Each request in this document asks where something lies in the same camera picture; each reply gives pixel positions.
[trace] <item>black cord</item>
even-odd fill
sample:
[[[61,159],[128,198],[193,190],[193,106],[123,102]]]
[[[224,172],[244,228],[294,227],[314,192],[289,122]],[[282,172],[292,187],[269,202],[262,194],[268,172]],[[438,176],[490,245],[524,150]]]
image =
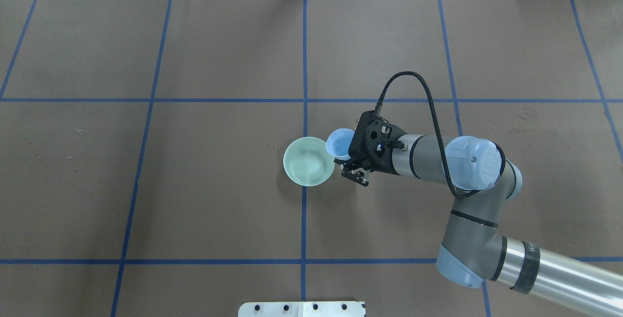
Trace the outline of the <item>black cord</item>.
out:
[[[441,164],[443,166],[443,174],[445,175],[445,181],[448,184],[448,188],[450,188],[450,192],[452,193],[452,195],[454,195],[456,199],[459,199],[459,200],[467,199],[471,197],[472,195],[479,193],[480,190],[472,190],[463,195],[459,195],[458,189],[452,183],[452,178],[450,178],[450,170],[448,169],[448,160],[445,157],[445,146],[443,146],[443,138],[441,137],[441,129],[439,128],[439,121],[437,118],[437,113],[435,111],[435,103],[432,99],[432,95],[430,94],[430,89],[428,85],[426,84],[426,81],[419,73],[414,73],[413,71],[403,71],[401,73],[397,73],[396,75],[393,75],[391,79],[388,80],[387,84],[385,84],[385,87],[383,88],[383,92],[381,93],[379,100],[376,102],[376,106],[374,107],[374,115],[378,115],[381,112],[381,107],[383,106],[383,100],[385,100],[385,93],[387,93],[387,89],[389,88],[389,85],[392,82],[394,82],[394,80],[397,79],[398,77],[406,76],[406,75],[410,75],[418,79],[418,81],[420,81],[420,83],[422,84],[422,87],[424,88],[424,92],[426,92],[426,99],[428,100],[429,108],[430,108],[430,116],[432,117],[432,125],[435,129],[435,136],[437,136],[437,142],[439,145],[439,153],[441,154]],[[502,175],[502,173],[504,172],[505,164],[506,164],[506,157],[504,155],[504,152],[500,148],[500,146],[498,146],[497,144],[495,146],[500,152],[500,157],[502,158],[502,164],[500,168],[500,175]]]

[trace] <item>blue joint cap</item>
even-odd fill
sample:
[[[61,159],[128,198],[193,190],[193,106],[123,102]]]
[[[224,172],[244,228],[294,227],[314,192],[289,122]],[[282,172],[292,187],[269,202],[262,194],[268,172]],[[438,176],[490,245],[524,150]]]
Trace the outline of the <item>blue joint cap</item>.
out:
[[[436,266],[439,273],[446,279],[468,288],[480,288],[482,282],[485,281],[485,279],[467,268],[461,261],[458,261],[443,244],[439,248]]]

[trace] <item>white bracket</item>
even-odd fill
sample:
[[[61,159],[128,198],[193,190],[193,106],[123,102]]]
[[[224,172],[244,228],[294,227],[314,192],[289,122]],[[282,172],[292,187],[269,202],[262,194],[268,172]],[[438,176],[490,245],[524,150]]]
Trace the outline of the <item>white bracket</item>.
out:
[[[366,317],[366,304],[358,301],[297,301],[244,303],[238,317]]]

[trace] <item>robotic arm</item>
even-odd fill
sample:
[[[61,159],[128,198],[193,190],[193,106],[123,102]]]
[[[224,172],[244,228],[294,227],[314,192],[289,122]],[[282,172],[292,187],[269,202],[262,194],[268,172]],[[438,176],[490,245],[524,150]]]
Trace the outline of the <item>robotic arm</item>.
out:
[[[426,91],[436,135],[407,134],[380,116],[387,88],[402,75],[414,76]],[[336,140],[344,139],[336,135],[327,140],[328,150],[348,146],[348,156],[335,162],[343,177],[362,186],[374,171],[449,186],[455,199],[436,264],[446,279],[470,288],[485,279],[498,281],[588,315],[623,317],[623,276],[498,233],[507,200],[521,190],[521,172],[489,140],[461,136],[444,146],[434,102],[419,74],[394,75],[376,108],[361,115],[352,138]]]

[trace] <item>wire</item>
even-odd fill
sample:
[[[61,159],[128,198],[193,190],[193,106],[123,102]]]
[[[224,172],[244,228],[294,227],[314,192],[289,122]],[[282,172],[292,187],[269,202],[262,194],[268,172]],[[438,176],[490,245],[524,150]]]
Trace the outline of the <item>wire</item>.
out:
[[[385,100],[385,93],[387,93],[387,89],[389,88],[389,85],[392,82],[394,82],[394,80],[397,79],[398,77],[406,76],[406,75],[410,75],[418,79],[418,81],[420,81],[420,83],[422,84],[422,87],[424,88],[424,92],[426,92],[426,99],[428,100],[429,108],[430,108],[430,116],[432,117],[432,125],[435,128],[435,136],[437,136],[437,142],[439,145],[439,153],[441,154],[441,164],[443,166],[443,174],[445,175],[445,181],[448,184],[448,188],[450,188],[450,192],[452,193],[452,195],[454,195],[456,199],[459,199],[459,200],[467,199],[471,197],[472,195],[479,193],[480,190],[472,190],[463,195],[459,195],[458,189],[452,183],[452,178],[450,178],[450,170],[448,169],[448,160],[445,157],[445,146],[443,146],[443,138],[441,137],[441,129],[439,128],[439,121],[437,118],[437,113],[435,111],[435,103],[432,99],[432,95],[430,94],[430,89],[428,85],[426,84],[426,81],[419,73],[414,73],[413,71],[403,71],[401,73],[397,73],[396,75],[393,75],[391,79],[388,80],[387,84],[385,84],[385,87],[383,88],[383,92],[381,93],[379,100],[376,102],[376,107],[374,107],[374,115],[378,115],[381,112],[381,107],[383,106],[383,100]],[[500,152],[500,157],[502,158],[502,164],[500,168],[500,175],[502,175],[502,173],[504,172],[505,164],[506,164],[506,157],[504,155],[504,152],[501,150],[500,146],[498,146],[497,144],[495,146]]]

